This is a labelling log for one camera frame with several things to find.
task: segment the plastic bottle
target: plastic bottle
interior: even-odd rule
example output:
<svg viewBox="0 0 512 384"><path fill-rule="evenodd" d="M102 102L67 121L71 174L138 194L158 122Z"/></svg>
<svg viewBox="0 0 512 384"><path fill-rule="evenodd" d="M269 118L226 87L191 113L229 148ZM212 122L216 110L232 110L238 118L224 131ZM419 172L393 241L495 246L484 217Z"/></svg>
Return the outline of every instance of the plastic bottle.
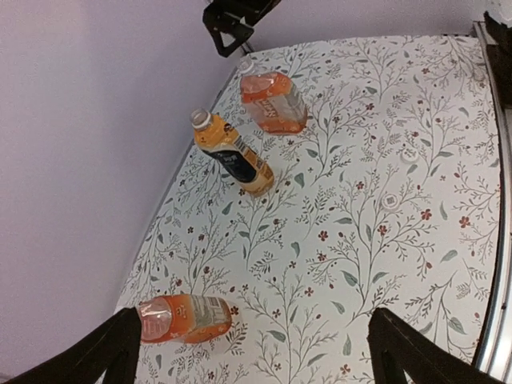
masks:
<svg viewBox="0 0 512 384"><path fill-rule="evenodd" d="M285 74L257 74L249 56L240 60L242 104L253 120L270 134L298 134L307 123L307 108L297 86Z"/></svg>
<svg viewBox="0 0 512 384"><path fill-rule="evenodd" d="M190 120L199 149L219 161L244 190L258 196L272 187L272 169L244 143L235 128L204 109L192 112Z"/></svg>
<svg viewBox="0 0 512 384"><path fill-rule="evenodd" d="M227 332L232 322L226 301L192 294L158 296L139 304L137 311L141 340L147 343L206 342Z"/></svg>

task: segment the vine print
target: vine print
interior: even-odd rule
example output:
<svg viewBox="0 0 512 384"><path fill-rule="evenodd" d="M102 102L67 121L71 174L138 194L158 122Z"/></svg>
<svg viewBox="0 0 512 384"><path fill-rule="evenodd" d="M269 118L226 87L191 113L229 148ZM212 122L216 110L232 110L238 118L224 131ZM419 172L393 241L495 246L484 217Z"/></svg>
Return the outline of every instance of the vine print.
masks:
<svg viewBox="0 0 512 384"><path fill-rule="evenodd" d="M219 296L233 325L208 343L142 346L138 384L372 383L364 335L377 307L471 360L501 193L478 41L350 38L251 55L292 77L307 127L264 134L234 74L214 112L269 163L274 186L254 198L193 147L119 300Z"/></svg>

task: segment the black label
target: black label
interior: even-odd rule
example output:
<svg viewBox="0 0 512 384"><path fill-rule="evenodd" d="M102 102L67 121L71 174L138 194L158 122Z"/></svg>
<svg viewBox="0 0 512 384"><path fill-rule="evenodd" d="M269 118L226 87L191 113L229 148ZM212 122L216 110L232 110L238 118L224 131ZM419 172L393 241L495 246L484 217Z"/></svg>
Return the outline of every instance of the black label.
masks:
<svg viewBox="0 0 512 384"><path fill-rule="evenodd" d="M252 182L256 179L256 169L244 159L242 154L236 150L220 150L217 152L203 151L208 156L219 161L231 176L240 182Z"/></svg>

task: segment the black object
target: black object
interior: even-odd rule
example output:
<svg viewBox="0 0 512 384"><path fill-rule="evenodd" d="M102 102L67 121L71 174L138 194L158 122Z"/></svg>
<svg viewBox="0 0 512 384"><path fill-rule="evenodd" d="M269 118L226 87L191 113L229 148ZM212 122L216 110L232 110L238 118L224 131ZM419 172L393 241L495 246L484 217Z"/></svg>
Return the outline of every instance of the black object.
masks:
<svg viewBox="0 0 512 384"><path fill-rule="evenodd" d="M499 384L445 352L397 315L376 309L370 320L368 343L375 384Z"/></svg>
<svg viewBox="0 0 512 384"><path fill-rule="evenodd" d="M253 26L281 0L213 0L202 14L208 32L214 38L217 52L227 58L254 32ZM234 42L224 46L221 33L229 34Z"/></svg>
<svg viewBox="0 0 512 384"><path fill-rule="evenodd" d="M6 384L133 384L141 341L135 308L123 309L68 350Z"/></svg>
<svg viewBox="0 0 512 384"><path fill-rule="evenodd" d="M488 45L491 70L496 77L498 94L505 107L512 107L512 28L494 20L489 12L484 13L487 32L497 45Z"/></svg>

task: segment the wall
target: wall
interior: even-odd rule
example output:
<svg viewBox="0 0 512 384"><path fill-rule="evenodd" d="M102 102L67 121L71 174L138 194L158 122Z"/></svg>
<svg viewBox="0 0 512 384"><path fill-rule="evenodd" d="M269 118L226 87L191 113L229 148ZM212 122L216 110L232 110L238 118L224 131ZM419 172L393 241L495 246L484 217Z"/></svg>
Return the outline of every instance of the wall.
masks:
<svg viewBox="0 0 512 384"><path fill-rule="evenodd" d="M483 0L281 0L251 39L257 49L332 38L467 34Z"/></svg>
<svg viewBox="0 0 512 384"><path fill-rule="evenodd" d="M232 69L202 0L0 2L0 372L114 310L188 113Z"/></svg>

